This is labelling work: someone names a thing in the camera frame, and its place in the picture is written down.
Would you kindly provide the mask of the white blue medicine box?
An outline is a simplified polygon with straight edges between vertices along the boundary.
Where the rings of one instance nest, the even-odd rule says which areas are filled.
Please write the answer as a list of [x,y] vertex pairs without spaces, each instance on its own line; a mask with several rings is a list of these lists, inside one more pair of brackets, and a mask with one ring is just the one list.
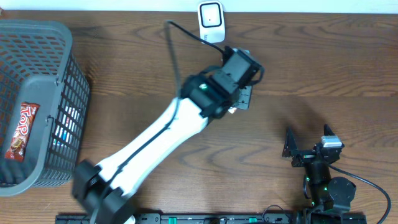
[[66,106],[66,113],[61,113],[60,124],[55,129],[54,146],[66,147],[66,144],[71,144],[73,140],[72,134],[77,128],[77,121],[80,117],[80,111],[74,107]]

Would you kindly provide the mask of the red Top chocolate bar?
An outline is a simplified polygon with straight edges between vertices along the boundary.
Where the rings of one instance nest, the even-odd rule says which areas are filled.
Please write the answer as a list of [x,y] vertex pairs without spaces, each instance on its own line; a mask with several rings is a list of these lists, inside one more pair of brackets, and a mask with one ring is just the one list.
[[5,153],[5,159],[19,162],[24,160],[30,132],[39,108],[40,105],[36,103],[21,103],[19,122],[13,134],[11,145]]

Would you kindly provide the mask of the small orange box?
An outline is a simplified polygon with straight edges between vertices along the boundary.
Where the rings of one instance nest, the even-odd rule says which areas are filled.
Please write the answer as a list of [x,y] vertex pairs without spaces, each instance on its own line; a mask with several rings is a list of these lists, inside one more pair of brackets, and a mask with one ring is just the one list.
[[236,111],[235,107],[230,107],[229,110],[228,110],[228,112],[231,113],[231,114],[233,114],[235,111]]

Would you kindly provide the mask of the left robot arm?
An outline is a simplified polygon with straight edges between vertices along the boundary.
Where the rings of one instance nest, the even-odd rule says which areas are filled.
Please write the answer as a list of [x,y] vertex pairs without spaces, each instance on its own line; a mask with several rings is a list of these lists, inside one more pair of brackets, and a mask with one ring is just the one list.
[[228,47],[222,66],[190,75],[168,108],[127,146],[75,168],[72,196],[90,223],[135,223],[130,204],[145,178],[179,145],[222,118],[265,69],[248,51]]

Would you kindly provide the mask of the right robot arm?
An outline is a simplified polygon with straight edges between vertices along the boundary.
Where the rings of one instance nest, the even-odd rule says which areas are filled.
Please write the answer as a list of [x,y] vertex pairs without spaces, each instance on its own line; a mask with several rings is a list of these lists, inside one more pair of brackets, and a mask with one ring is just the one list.
[[292,158],[292,167],[303,167],[303,194],[312,206],[295,212],[291,223],[362,224],[366,216],[350,213],[356,185],[345,177],[332,177],[330,165],[340,159],[344,144],[330,129],[323,127],[324,135],[312,149],[300,150],[293,131],[286,131],[282,157]]

